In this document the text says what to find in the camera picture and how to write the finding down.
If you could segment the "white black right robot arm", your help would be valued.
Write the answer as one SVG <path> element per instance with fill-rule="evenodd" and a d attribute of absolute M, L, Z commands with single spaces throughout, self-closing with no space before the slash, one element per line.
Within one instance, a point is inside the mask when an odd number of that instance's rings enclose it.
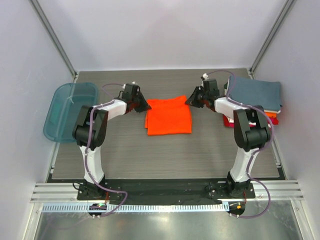
<path fill-rule="evenodd" d="M 251 106 L 220 96 L 216 79 L 204 75 L 201 80 L 202 84 L 195 87 L 185 104 L 196 108 L 207 107 L 233 119 L 233 134 L 238 149 L 223 190 L 231 198 L 241 198 L 249 189 L 257 155 L 271 140 L 269 117 L 261 106 Z"/>

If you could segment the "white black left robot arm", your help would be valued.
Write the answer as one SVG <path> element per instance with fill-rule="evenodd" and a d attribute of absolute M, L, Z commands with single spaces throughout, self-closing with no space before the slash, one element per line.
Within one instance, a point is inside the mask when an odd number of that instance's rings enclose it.
<path fill-rule="evenodd" d="M 108 121 L 132 110 L 141 113 L 150 109 L 140 86 L 135 82 L 123 84 L 118 97 L 109 102 L 81 107 L 72 132 L 84 165 L 84 182 L 78 187 L 78 200 L 100 200 L 107 193 L 119 196 L 127 194 L 120 189 L 107 188 L 106 185 L 101 147 L 106 138 Z"/>

